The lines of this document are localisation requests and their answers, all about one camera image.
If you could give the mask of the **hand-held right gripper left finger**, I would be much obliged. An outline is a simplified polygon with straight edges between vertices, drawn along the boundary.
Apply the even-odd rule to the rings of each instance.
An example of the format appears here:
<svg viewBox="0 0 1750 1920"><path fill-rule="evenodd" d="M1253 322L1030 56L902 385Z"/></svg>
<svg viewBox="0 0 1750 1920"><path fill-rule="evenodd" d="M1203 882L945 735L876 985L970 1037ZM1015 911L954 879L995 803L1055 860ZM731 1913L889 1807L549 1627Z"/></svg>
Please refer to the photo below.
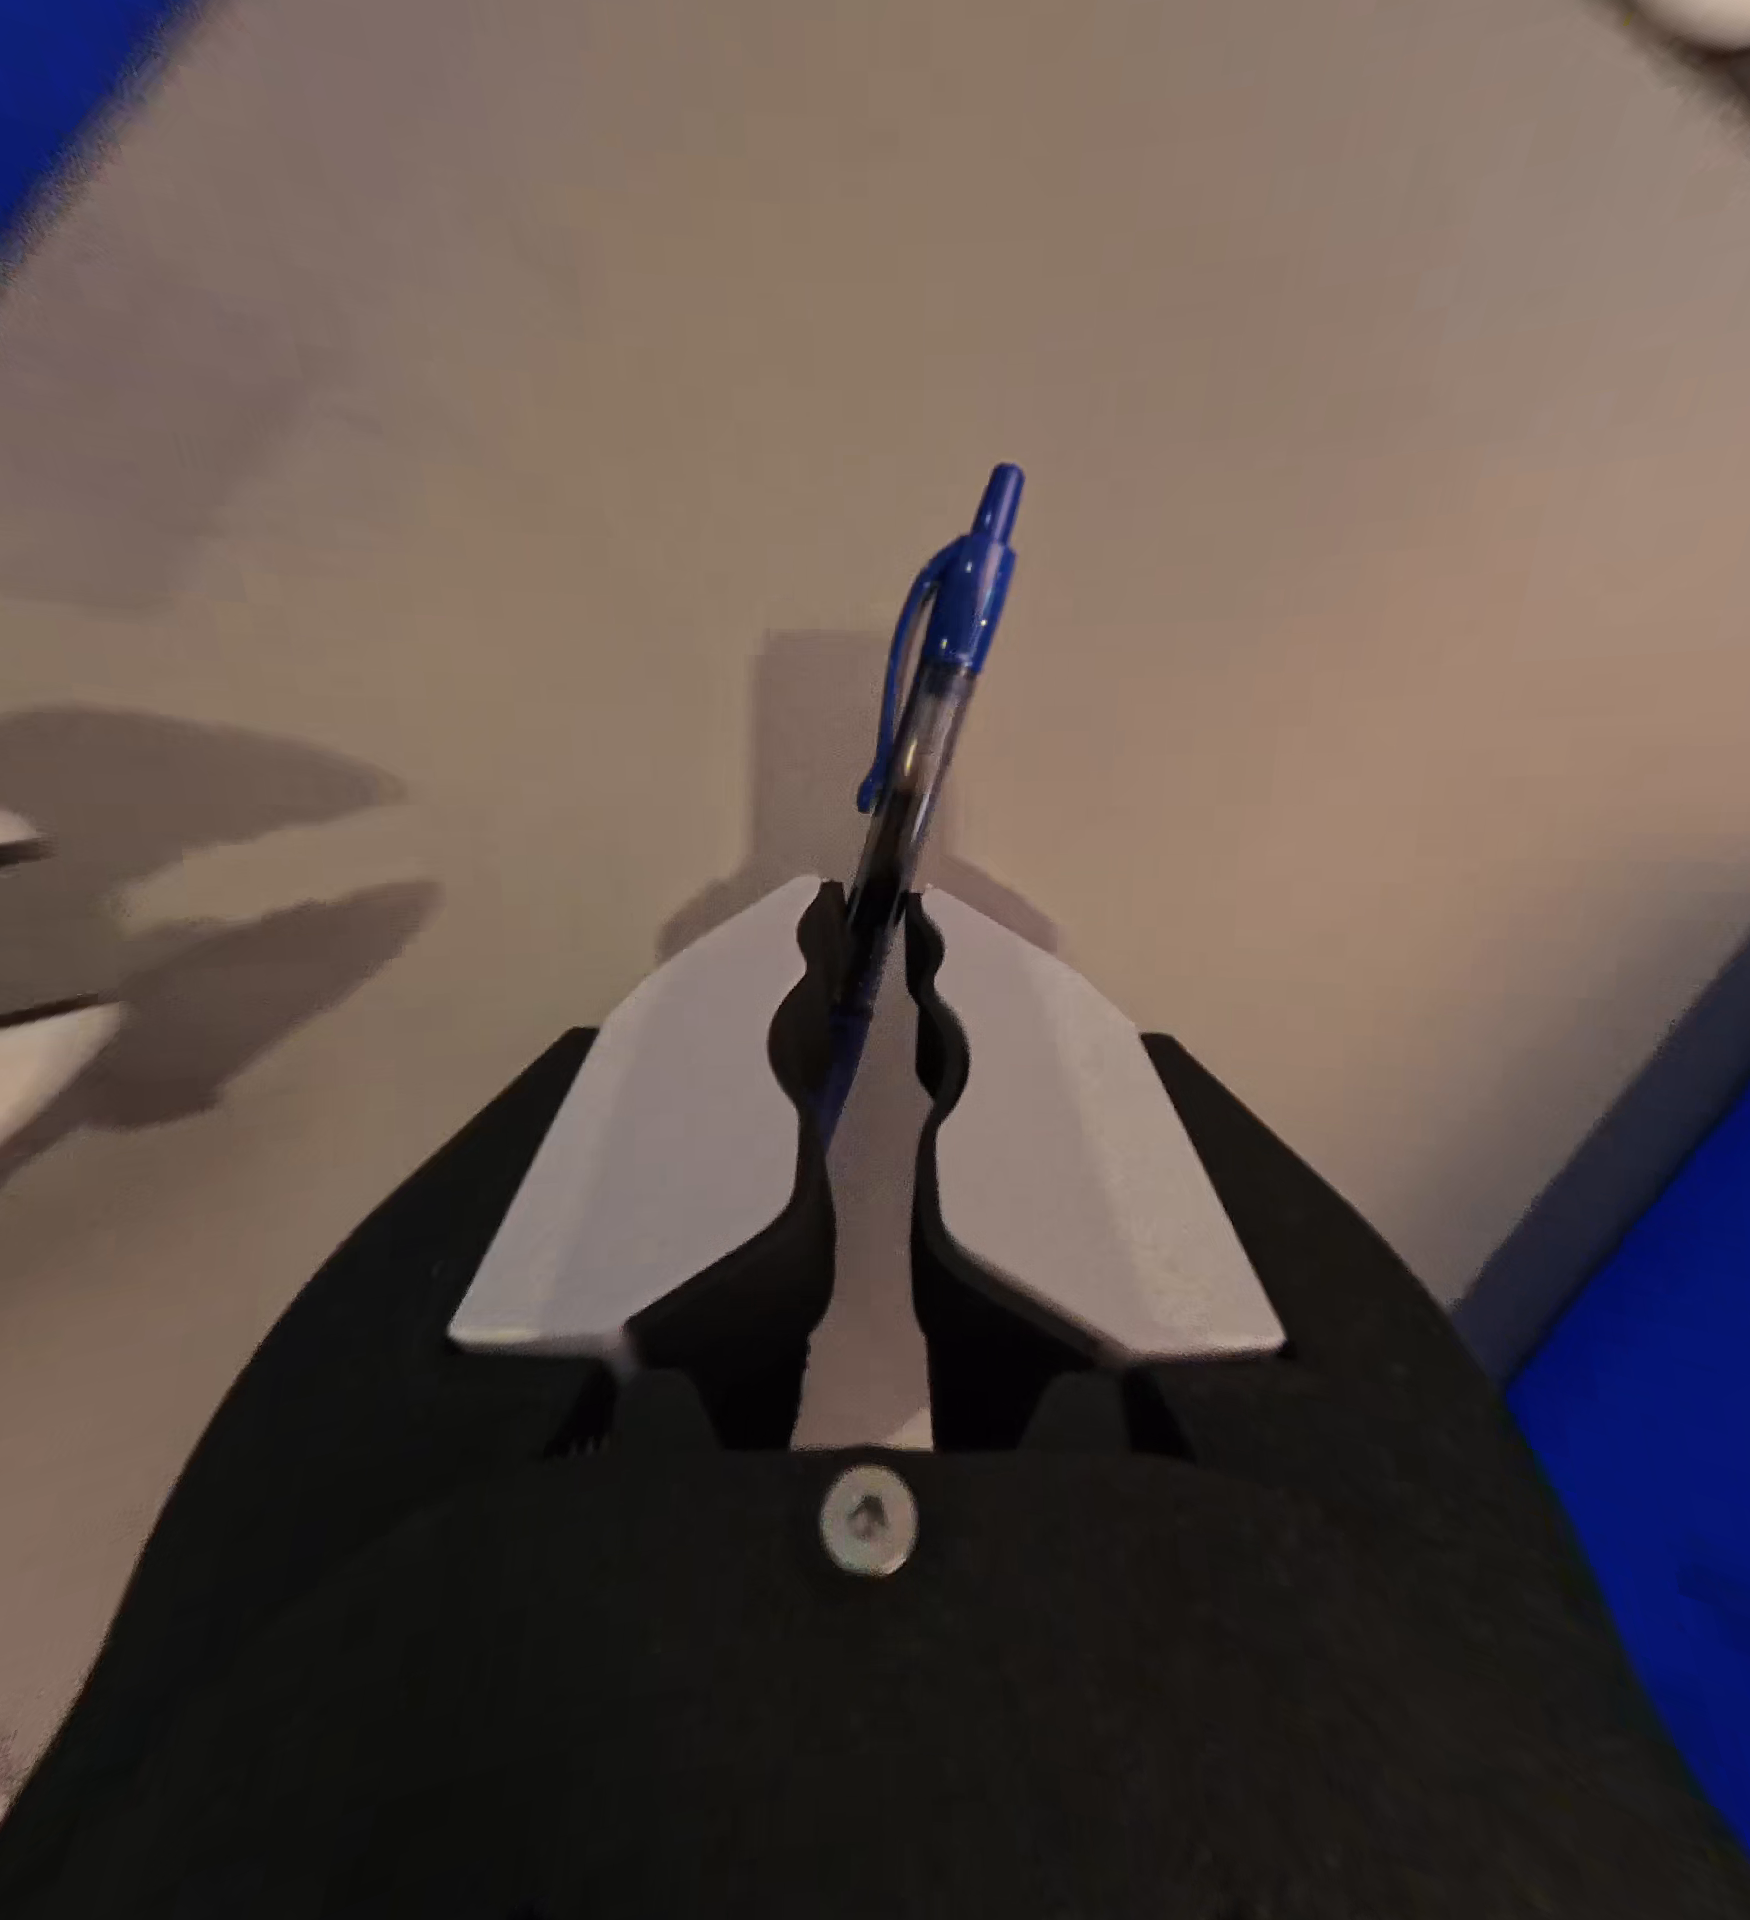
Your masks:
<svg viewBox="0 0 1750 1920"><path fill-rule="evenodd" d="M636 1316L769 1229L796 1194L806 1068L772 1022L811 982L801 874L644 977L571 1092L450 1322L470 1353L634 1356Z"/></svg>

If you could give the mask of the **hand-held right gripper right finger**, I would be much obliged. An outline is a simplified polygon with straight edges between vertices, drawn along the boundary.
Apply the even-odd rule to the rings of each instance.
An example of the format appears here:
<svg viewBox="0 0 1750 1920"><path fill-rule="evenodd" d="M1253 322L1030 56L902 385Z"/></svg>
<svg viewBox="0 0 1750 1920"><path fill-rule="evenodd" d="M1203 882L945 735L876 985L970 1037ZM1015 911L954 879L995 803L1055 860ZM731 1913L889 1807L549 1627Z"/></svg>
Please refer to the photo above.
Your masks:
<svg viewBox="0 0 1750 1920"><path fill-rule="evenodd" d="M927 1226L960 1271L1116 1366L1272 1356L1279 1319L1141 1031L1080 973L943 890L907 979Z"/></svg>

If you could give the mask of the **blue pen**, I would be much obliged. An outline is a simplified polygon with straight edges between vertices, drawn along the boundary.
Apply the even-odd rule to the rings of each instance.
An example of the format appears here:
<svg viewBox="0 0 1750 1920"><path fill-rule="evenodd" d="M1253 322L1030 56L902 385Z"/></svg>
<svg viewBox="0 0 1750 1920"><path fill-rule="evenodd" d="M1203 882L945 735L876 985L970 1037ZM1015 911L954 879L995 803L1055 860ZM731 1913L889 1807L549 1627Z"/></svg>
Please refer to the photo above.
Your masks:
<svg viewBox="0 0 1750 1920"><path fill-rule="evenodd" d="M854 1088L887 952L1002 623L1021 490L1019 467L994 467L973 523L925 560L894 617L876 738L858 788L867 829L846 892L846 957L830 1012L830 1061L814 1108L822 1141L832 1140Z"/></svg>

